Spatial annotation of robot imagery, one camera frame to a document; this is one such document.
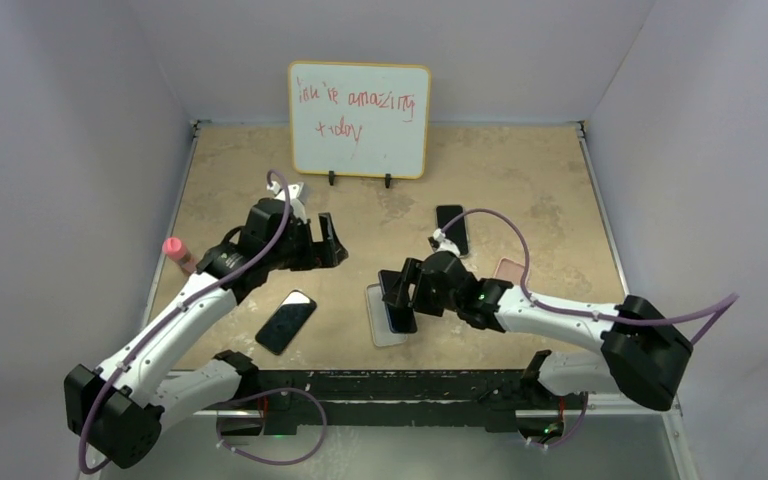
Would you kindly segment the clear grey phone case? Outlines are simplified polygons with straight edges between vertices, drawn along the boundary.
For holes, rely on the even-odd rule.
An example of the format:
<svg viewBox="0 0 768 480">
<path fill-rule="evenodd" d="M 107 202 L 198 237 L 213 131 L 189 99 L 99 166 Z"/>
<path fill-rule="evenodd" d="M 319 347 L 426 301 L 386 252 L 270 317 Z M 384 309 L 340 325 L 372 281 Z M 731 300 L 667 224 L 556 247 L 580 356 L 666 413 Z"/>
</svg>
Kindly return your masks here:
<svg viewBox="0 0 768 480">
<path fill-rule="evenodd" d="M 395 333 L 390 329 L 379 284 L 366 287 L 366 305 L 372 342 L 375 347 L 387 348 L 406 342 L 406 334 Z"/>
</svg>

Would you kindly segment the black phone with case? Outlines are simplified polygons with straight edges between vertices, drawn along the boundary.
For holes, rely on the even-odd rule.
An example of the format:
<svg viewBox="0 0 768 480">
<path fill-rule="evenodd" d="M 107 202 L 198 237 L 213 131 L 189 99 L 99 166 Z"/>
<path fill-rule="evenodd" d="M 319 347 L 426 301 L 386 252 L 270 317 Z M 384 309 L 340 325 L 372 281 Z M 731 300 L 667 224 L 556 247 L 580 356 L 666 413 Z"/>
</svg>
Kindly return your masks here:
<svg viewBox="0 0 768 480">
<path fill-rule="evenodd" d="M 455 218 L 461 215 L 464 211 L 464 207 L 458 204 L 444 204 L 435 207 L 437 227 L 443 228 L 451 223 L 451 226 L 445 231 L 445 236 L 457 246 L 461 258 L 466 258 L 470 253 L 465 218 L 460 217 L 455 221 Z"/>
</svg>

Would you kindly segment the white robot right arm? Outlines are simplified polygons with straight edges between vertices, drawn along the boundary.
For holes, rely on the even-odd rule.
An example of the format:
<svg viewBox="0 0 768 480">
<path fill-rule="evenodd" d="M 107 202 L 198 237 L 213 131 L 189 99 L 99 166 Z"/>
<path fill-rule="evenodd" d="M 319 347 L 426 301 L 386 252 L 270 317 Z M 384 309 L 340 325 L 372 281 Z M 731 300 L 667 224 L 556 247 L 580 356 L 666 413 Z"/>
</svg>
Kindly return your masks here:
<svg viewBox="0 0 768 480">
<path fill-rule="evenodd" d="M 524 399 L 544 407 L 558 396 L 621 393 L 642 407 L 668 411 L 693 352 L 692 343 L 642 297 L 620 304 L 564 300 L 531 293 L 495 278 L 477 278 L 460 258 L 438 251 L 406 259 L 400 271 L 382 270 L 379 283 L 389 314 L 440 317 L 453 312 L 479 330 L 523 333 L 577 346 L 532 358 L 521 381 Z"/>
</svg>

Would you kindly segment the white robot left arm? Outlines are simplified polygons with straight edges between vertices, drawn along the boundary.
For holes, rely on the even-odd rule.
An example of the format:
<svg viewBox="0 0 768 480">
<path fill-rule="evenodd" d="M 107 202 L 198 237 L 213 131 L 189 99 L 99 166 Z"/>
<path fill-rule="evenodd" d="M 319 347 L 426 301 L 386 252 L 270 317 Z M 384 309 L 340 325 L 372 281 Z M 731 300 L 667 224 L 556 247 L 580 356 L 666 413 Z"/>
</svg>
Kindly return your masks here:
<svg viewBox="0 0 768 480">
<path fill-rule="evenodd" d="M 69 429 L 78 435 L 81 473 L 108 464 L 126 469 L 152 450 L 160 436 L 214 404 L 244 409 L 255 400 L 299 395 L 327 418 L 310 392 L 281 386 L 264 389 L 258 367 L 231 350 L 175 379 L 168 373 L 215 323 L 264 285 L 276 270 L 334 268 L 348 257 L 329 213 L 318 216 L 321 240 L 300 200 L 283 195 L 259 200 L 246 222 L 209 248 L 177 296 L 131 341 L 98 366 L 79 364 L 64 379 Z"/>
</svg>

